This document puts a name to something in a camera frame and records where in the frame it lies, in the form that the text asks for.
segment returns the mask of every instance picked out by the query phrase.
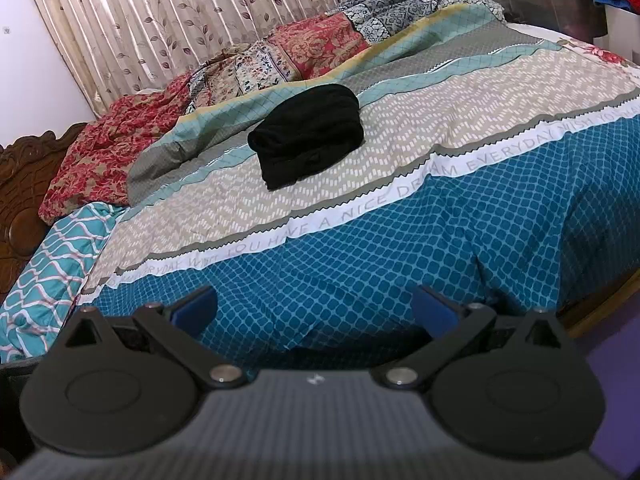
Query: wooden headboard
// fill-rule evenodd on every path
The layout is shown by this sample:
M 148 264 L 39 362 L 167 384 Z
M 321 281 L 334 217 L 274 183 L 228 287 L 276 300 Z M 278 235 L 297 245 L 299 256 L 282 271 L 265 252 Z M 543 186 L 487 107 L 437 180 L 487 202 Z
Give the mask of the wooden headboard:
M 74 124 L 59 139 L 46 132 L 0 146 L 0 303 L 49 230 L 38 208 L 85 124 Z

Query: red floral fabric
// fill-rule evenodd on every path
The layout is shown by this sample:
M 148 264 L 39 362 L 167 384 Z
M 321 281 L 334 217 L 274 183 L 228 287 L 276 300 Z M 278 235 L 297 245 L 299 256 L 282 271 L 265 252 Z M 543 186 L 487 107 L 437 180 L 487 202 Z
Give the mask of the red floral fabric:
M 302 79 L 326 74 L 369 46 L 342 12 L 281 25 L 267 41 L 287 53 Z
M 602 50 L 597 46 L 588 46 L 585 51 L 589 54 L 593 54 L 594 56 L 599 57 L 606 63 L 613 63 L 614 65 L 622 65 L 626 63 L 626 59 L 618 54 L 614 54 L 613 52 L 609 52 L 608 50 Z
M 127 173 L 138 155 L 175 126 L 190 99 L 187 72 L 164 92 L 124 96 L 69 147 L 38 214 L 52 225 L 89 202 L 129 205 Z

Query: teal patterned fabric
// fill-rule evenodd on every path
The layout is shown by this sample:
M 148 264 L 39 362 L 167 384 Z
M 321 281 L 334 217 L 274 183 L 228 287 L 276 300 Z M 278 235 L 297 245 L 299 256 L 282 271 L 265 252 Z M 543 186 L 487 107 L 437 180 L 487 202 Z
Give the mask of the teal patterned fabric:
M 0 360 L 43 355 L 124 208 L 92 202 L 58 220 L 0 307 Z
M 640 264 L 640 116 L 566 135 L 278 247 L 166 276 L 94 301 L 127 316 L 198 286 L 218 292 L 202 342 L 247 367 L 347 368 L 419 341 L 411 289 L 553 310 Z

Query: plastic storage box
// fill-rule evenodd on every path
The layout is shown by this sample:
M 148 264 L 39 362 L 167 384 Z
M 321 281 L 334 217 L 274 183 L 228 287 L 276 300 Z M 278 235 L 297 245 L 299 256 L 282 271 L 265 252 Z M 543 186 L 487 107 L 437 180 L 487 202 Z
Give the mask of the plastic storage box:
M 606 6 L 609 44 L 607 50 L 640 64 L 640 16 Z
M 593 43 L 607 33 L 602 7 L 593 0 L 509 0 L 516 21 L 550 28 L 572 38 Z

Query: black towel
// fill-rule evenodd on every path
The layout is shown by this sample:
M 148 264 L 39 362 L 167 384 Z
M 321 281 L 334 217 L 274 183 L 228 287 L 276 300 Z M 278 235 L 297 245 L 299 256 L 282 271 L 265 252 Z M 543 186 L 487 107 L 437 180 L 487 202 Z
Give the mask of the black towel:
M 248 143 L 269 190 L 334 165 L 362 144 L 358 98 L 346 86 L 306 90 L 276 106 Z

